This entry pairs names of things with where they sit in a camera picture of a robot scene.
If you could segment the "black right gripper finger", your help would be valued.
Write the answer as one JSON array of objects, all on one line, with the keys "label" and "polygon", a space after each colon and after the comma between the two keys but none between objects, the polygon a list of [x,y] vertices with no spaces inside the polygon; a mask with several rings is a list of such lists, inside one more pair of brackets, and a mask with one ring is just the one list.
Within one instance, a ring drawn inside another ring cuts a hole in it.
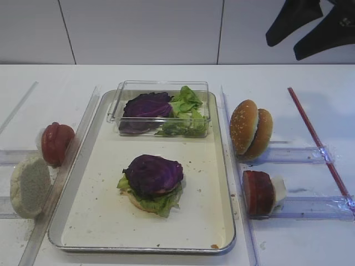
[{"label": "black right gripper finger", "polygon": [[294,47],[297,60],[354,44],[354,1],[336,1],[326,17]]},{"label": "black right gripper finger", "polygon": [[298,28],[322,16],[320,0],[286,0],[266,32],[267,45],[276,46]]}]

